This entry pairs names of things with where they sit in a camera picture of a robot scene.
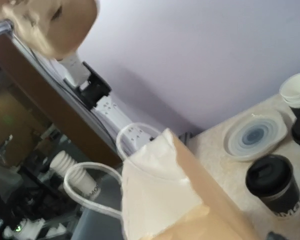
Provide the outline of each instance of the beige plastic bag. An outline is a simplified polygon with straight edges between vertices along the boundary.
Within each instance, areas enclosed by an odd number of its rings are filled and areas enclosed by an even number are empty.
[[[125,160],[128,240],[260,240],[239,208],[168,129]]]

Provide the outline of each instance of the wooden panel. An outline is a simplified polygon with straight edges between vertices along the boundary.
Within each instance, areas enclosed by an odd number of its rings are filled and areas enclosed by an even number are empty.
[[[0,67],[85,155],[115,166],[120,158],[46,82],[6,35],[0,35]]]

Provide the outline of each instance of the purple wall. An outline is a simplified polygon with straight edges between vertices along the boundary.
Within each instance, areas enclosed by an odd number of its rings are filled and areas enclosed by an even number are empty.
[[[100,4],[79,54],[133,120],[198,132],[300,72],[300,0]]]

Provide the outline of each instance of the cup lid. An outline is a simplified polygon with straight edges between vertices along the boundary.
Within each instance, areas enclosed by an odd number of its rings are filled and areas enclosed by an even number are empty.
[[[289,160],[281,155],[266,155],[248,169],[245,184],[257,197],[267,197],[282,191],[292,177]]]

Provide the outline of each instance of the beige table surface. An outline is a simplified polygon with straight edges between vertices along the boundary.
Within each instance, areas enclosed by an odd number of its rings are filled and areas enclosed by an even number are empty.
[[[300,214],[293,219],[277,220],[265,205],[258,198],[251,195],[246,188],[245,177],[251,162],[236,162],[223,150],[222,136],[237,119],[249,113],[269,109],[278,110],[289,129],[288,136],[273,153],[283,155],[291,161],[294,167],[294,175],[300,188],[300,146],[290,136],[290,129],[295,116],[279,95],[271,97],[199,134],[190,141],[189,148],[224,191],[252,221],[256,231],[263,239],[265,239],[269,231],[275,231],[281,233],[289,240],[300,240]]]

